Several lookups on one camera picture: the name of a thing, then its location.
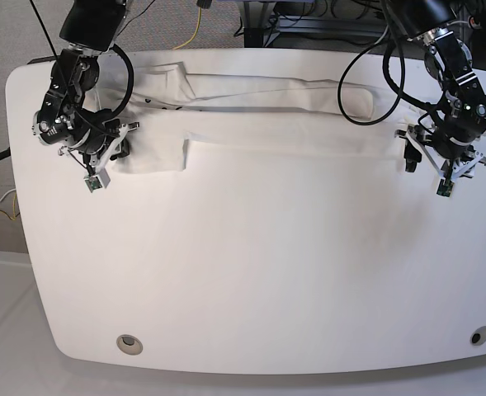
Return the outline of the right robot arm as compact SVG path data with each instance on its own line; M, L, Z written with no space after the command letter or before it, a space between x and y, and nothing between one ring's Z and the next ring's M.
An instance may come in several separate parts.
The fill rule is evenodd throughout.
M59 33L68 46L54 53L50 85L34 115L32 129L40 142L62 144L62 153L78 153L90 181L103 172L108 161L129 154L124 140L130 128L121 124L119 115L132 96L134 69L124 50L115 43L129 9L129 1L73 3ZM98 57L109 50L125 64L125 95L113 110L90 111L84 107L86 94L100 76Z

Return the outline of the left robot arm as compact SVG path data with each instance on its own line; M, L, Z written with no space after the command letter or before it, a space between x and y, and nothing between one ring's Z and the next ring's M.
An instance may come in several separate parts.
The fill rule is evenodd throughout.
M439 193L447 196L457 179L471 178L477 164L486 165L486 157L473 146L486 136L486 94L472 69L469 51L448 27L456 15L447 1L383 1L380 5L389 30L382 63L385 81L396 102L417 107L433 123L427 128L419 120L396 131L405 141L405 170L414 172L433 148L444 159L434 169L440 177ZM422 42L427 71L442 90L437 103L409 96L405 82L391 78L389 58L392 53L403 53L403 40Z

